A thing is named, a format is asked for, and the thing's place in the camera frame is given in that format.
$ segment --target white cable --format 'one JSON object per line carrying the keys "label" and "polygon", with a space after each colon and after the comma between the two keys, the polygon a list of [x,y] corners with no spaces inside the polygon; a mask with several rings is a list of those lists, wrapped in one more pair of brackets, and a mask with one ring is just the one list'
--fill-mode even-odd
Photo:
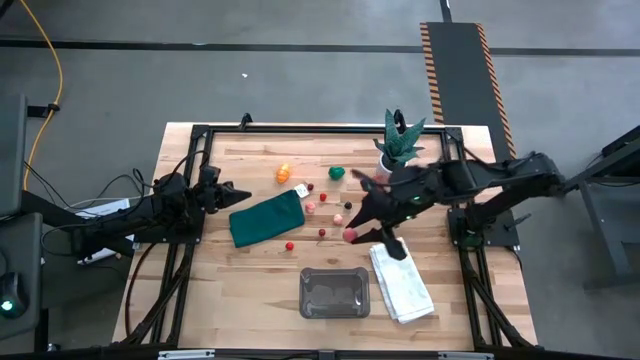
{"label": "white cable", "polygon": [[134,196],[134,197],[130,197],[130,198],[96,198],[96,199],[87,199],[87,200],[82,200],[79,201],[75,204],[71,204],[71,206],[67,206],[66,208],[64,208],[65,210],[72,208],[72,207],[76,207],[80,204],[84,204],[84,203],[88,203],[88,202],[92,202],[92,201],[106,201],[106,200],[133,200],[133,199],[140,199],[140,196]]}

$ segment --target clear plastic container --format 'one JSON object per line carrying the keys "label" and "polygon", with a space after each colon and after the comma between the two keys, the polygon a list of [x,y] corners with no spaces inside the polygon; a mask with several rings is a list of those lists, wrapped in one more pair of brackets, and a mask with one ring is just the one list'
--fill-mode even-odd
{"label": "clear plastic container", "polygon": [[364,318],[370,310],[365,268],[305,268],[300,272],[300,315],[304,318]]}

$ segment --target green cloth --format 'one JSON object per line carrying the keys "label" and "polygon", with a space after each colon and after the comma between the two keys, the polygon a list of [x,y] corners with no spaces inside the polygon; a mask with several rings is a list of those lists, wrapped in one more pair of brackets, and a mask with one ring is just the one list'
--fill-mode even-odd
{"label": "green cloth", "polygon": [[304,213],[295,190],[289,190],[246,210],[229,215],[235,246],[271,239],[304,224]]}

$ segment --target wooden table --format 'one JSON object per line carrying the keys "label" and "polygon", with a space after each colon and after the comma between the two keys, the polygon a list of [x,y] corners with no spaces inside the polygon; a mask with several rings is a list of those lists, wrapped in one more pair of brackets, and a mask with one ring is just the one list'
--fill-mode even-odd
{"label": "wooden table", "polygon": [[[187,154],[191,123],[167,124],[154,178],[171,172]],[[493,161],[487,127],[463,127],[465,145],[485,161]],[[434,206],[396,230],[404,237],[435,304],[435,312],[406,325],[392,321],[384,306],[368,249],[372,244],[349,245],[342,229],[332,225],[334,214],[345,216],[345,224],[360,209],[364,195],[349,174],[338,182],[327,175],[330,166],[357,168],[372,174],[379,152],[371,139],[356,134],[217,134],[211,164],[222,169],[221,181],[233,180],[237,189],[253,196],[215,215],[208,215],[203,241],[196,248],[185,306],[180,347],[256,349],[340,350],[471,350],[472,341],[460,262],[450,244],[445,220],[446,207]],[[427,164],[440,157],[440,140],[424,135],[420,159]],[[275,181],[282,164],[292,168],[283,185]],[[278,195],[304,181],[315,189],[305,201],[317,201],[314,215],[306,215],[304,226],[272,240],[236,249],[229,232],[229,214]],[[328,194],[326,203],[319,194]],[[485,191],[480,201],[493,196]],[[342,204],[353,203],[347,211]],[[361,227],[366,231],[374,224]],[[327,230],[319,244],[318,230]],[[286,252],[285,243],[295,249]],[[131,316],[135,326],[156,297],[162,278],[167,246],[152,250],[135,282]],[[140,252],[134,257],[134,266]],[[518,262],[504,249],[487,248],[493,292],[497,303],[522,335],[536,342],[527,294]],[[371,314],[365,319],[307,320],[298,311],[299,273],[311,268],[365,267],[370,271]],[[114,340],[125,337],[124,306]],[[172,311],[167,312],[164,336]],[[479,305],[483,334],[489,339],[486,311]]]}

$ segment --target green plant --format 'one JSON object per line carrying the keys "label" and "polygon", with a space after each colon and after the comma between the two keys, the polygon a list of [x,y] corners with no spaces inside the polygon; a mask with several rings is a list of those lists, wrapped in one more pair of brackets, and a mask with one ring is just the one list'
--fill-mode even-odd
{"label": "green plant", "polygon": [[426,120],[426,118],[420,120],[412,127],[407,128],[401,135],[396,128],[393,114],[387,109],[384,117],[384,144],[380,143],[378,139],[373,139],[376,148],[382,151],[382,164],[384,167],[393,170],[394,168],[404,166],[407,161],[418,157],[416,152],[424,148],[414,145],[420,137]]}

